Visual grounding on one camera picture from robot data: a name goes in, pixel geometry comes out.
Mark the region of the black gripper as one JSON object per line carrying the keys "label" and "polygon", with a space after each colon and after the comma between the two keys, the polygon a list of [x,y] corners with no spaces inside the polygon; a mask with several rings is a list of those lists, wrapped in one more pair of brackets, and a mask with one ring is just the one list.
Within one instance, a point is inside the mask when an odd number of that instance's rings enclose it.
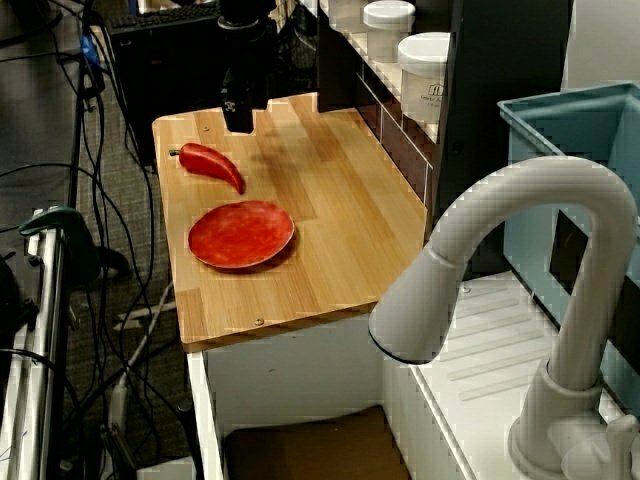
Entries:
{"label": "black gripper", "polygon": [[252,68],[230,66],[225,74],[220,99],[226,128],[230,132],[254,131],[253,110],[265,110],[272,76]]}

